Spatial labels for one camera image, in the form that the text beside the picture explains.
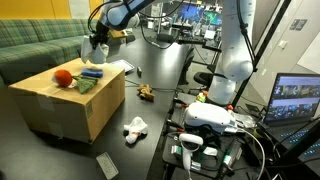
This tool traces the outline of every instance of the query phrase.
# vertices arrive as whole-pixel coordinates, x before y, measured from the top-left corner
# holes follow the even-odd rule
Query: crumpled white cloth
[[[130,124],[124,125],[124,130],[129,131],[126,140],[129,144],[136,142],[138,136],[148,133],[148,125],[142,120],[141,117],[135,117]]]
[[[106,44],[98,44],[93,50],[90,43],[90,37],[84,36],[81,45],[81,60],[84,64],[89,60],[92,64],[103,64],[108,56],[109,46]]]

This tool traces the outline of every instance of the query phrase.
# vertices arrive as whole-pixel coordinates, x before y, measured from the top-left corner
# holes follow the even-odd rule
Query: green sofa
[[[62,64],[79,57],[83,36],[89,34],[86,19],[0,20],[0,86],[1,65],[32,63],[42,56]]]

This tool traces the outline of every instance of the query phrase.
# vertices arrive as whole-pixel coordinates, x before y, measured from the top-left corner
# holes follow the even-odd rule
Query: laptop screen
[[[264,122],[307,121],[320,100],[319,74],[278,73]]]

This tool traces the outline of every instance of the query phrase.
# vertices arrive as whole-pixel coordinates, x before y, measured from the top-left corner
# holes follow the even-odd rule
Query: computer screen
[[[179,18],[190,22],[200,22],[204,25],[221,25],[222,15],[212,10],[205,10],[197,5],[183,4],[179,12]]]
[[[315,115],[319,100],[319,74],[278,73],[265,121],[308,120]]]

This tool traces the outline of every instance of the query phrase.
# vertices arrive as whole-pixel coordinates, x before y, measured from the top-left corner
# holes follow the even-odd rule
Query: cardboard box
[[[124,69],[99,65],[104,75],[86,94],[51,81],[58,69],[79,75],[88,66],[76,59],[9,86],[30,129],[87,143],[96,139],[125,98]]]

